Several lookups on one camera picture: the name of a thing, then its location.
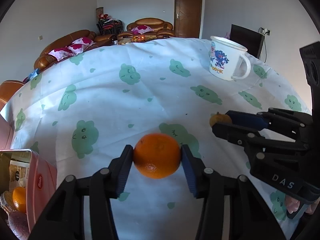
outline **wall outlet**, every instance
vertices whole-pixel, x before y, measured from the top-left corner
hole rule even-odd
[[[270,30],[267,28],[260,28],[259,33],[261,33],[263,36],[270,35]]]

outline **bed sheet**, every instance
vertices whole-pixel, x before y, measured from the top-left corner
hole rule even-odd
[[[15,128],[12,148],[32,148],[56,165],[59,185],[69,174],[82,178],[107,167],[126,144],[134,146],[145,134],[166,133],[221,175],[248,176],[290,238],[297,222],[286,217],[284,194],[249,174],[243,148],[216,138],[209,118],[228,110],[309,110],[282,76],[249,54],[252,70],[246,79],[213,76],[210,47],[208,40],[171,38],[101,47],[52,66],[1,111]],[[77,133],[85,139],[74,138]],[[181,166],[153,180],[133,165],[125,192],[111,205],[121,240],[191,240],[202,200],[189,192]],[[87,208],[86,239],[91,238],[88,220]]]

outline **brown leather sofa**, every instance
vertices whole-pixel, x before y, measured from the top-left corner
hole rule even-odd
[[[18,80],[6,80],[0,85],[0,110],[23,85]]]
[[[127,26],[127,31],[118,34],[118,40],[123,38],[133,37],[134,34],[131,31],[133,28],[139,25],[147,25],[150,28],[154,29],[154,32],[144,33],[144,36],[156,36],[157,39],[163,39],[167,37],[175,37],[175,33],[172,30],[173,26],[169,22],[165,22],[158,18],[143,18],[140,20],[135,21],[134,23],[130,23]]]
[[[107,34],[98,36],[94,32],[90,32],[89,30],[80,30],[74,33],[70,33],[60,39],[49,44],[45,49],[41,52],[39,58],[37,58],[33,68],[40,69],[41,71],[51,67],[53,64],[58,63],[57,59],[48,53],[53,49],[63,48],[69,46],[73,41],[81,38],[81,37],[88,37],[89,39],[96,42],[96,44],[90,46],[86,51],[99,48],[101,46],[108,46],[112,45],[113,41],[116,40],[116,36],[114,34]]]

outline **wooden door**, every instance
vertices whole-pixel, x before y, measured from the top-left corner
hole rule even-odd
[[[174,0],[174,30],[180,38],[199,38],[202,0]]]

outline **blue gripper pad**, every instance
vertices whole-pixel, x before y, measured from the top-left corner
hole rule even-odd
[[[232,124],[256,129],[258,131],[268,128],[269,125],[269,123],[266,122],[261,115],[247,114],[237,111],[228,111],[226,114],[230,116]]]
[[[124,191],[133,160],[133,147],[126,145],[121,156],[113,159],[109,165],[111,180],[115,183],[117,196]]]
[[[209,181],[202,174],[204,163],[192,155],[188,145],[181,147],[181,162],[190,192],[195,198],[203,198],[209,189]]]

